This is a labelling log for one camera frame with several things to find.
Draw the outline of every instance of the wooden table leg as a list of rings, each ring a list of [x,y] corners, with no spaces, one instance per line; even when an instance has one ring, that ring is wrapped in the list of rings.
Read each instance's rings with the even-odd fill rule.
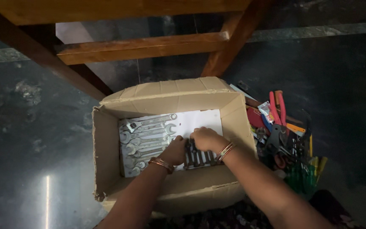
[[[85,67],[76,66],[72,69],[64,64],[52,49],[47,48],[47,43],[38,42],[25,31],[25,28],[20,29],[0,14],[0,41],[23,53],[42,67],[48,68],[54,75],[67,80],[80,91],[98,101],[112,94],[109,87],[91,70],[88,71],[85,65]]]
[[[242,46],[251,37],[259,22],[265,16],[273,0],[253,0],[244,13],[233,13],[224,22],[222,31],[229,36],[225,48],[222,51],[210,53],[209,59],[201,73],[201,77],[221,77],[228,68]]]

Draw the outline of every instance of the red-handled pliers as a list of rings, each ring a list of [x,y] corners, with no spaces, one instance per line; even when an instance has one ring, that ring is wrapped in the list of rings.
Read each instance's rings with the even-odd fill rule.
[[[281,106],[281,117],[279,118],[278,112],[276,111],[275,95],[273,91],[269,92],[270,111],[272,112],[272,116],[273,119],[275,120],[275,123],[286,127],[286,108],[285,108],[285,102],[283,101],[282,93],[278,94],[278,98],[279,98],[279,105]]]

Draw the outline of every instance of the small packet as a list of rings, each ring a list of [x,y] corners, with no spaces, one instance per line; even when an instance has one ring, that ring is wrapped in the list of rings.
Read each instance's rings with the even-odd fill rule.
[[[269,101],[266,101],[263,104],[259,105],[258,109],[266,117],[266,119],[269,123],[273,123],[274,118],[273,118],[272,113],[270,112]]]

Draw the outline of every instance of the bangle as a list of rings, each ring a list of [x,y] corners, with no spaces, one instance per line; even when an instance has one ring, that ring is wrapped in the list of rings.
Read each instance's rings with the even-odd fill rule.
[[[232,148],[236,147],[236,144],[230,142],[226,147],[224,147],[220,153],[216,157],[217,164],[221,164],[222,159],[232,150]]]
[[[152,162],[155,163],[155,164],[158,164],[158,165],[161,165],[161,166],[165,167],[168,170],[168,174],[172,174],[173,171],[175,170],[175,168],[172,165],[170,165],[166,161],[160,159],[159,157],[153,157],[153,158],[151,158],[150,161],[148,162],[148,164],[150,164]]]

